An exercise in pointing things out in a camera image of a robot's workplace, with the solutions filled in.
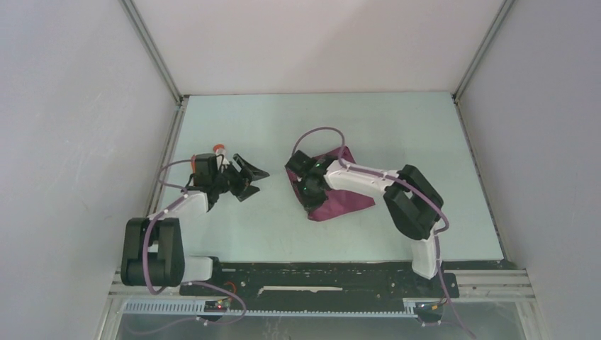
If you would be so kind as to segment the maroon cloth napkin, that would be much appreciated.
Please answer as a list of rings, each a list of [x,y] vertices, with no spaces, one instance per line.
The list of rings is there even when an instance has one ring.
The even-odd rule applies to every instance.
[[[315,157],[313,157],[314,159],[319,159],[325,155],[330,155],[330,156],[337,156],[339,153],[339,150],[341,148],[338,147],[336,149],[333,149],[325,154],[320,154],[317,155]],[[352,156],[352,153],[350,152],[350,149],[348,147],[344,147],[342,148],[342,158],[344,160],[347,160],[349,162],[355,162],[354,157]],[[286,169],[286,173],[288,176],[288,180],[290,181],[294,193],[298,199],[298,201],[301,203],[301,205],[304,203],[303,199],[301,198],[300,193],[298,192],[298,189],[296,188],[296,184],[300,183],[300,181],[298,180],[298,177],[289,169]],[[366,196],[366,195],[361,195],[358,193],[354,193],[351,191],[342,191],[342,190],[335,190],[335,191],[326,191],[326,195],[327,195],[327,200],[319,207],[316,208],[314,210],[306,210],[307,212],[307,218],[310,221],[313,222],[324,222],[327,220],[331,220],[333,218],[342,216],[342,215],[346,215],[349,213],[353,213],[353,212],[357,212],[360,210],[364,210],[367,208],[370,208],[372,206],[375,206],[375,200],[372,197]]]

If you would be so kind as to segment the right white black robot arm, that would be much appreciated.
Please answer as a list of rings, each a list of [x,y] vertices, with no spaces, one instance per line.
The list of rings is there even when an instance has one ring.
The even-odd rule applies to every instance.
[[[300,150],[285,168],[300,204],[314,221],[369,208],[382,198],[396,229],[410,240],[413,289],[422,296],[439,289],[435,225],[448,219],[442,214],[442,197],[418,168],[407,164],[385,171],[332,154],[317,159]]]

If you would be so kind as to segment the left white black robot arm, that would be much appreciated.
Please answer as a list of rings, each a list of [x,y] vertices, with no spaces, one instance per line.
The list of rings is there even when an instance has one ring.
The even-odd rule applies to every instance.
[[[259,192],[255,181],[269,177],[240,155],[228,160],[222,149],[182,160],[191,167],[188,181],[173,187],[179,196],[147,217],[134,217],[125,226],[120,279],[126,286],[146,287],[152,294],[196,281],[207,295],[219,293],[224,276],[214,256],[192,255],[184,248],[184,234],[200,227],[224,193],[240,202]]]

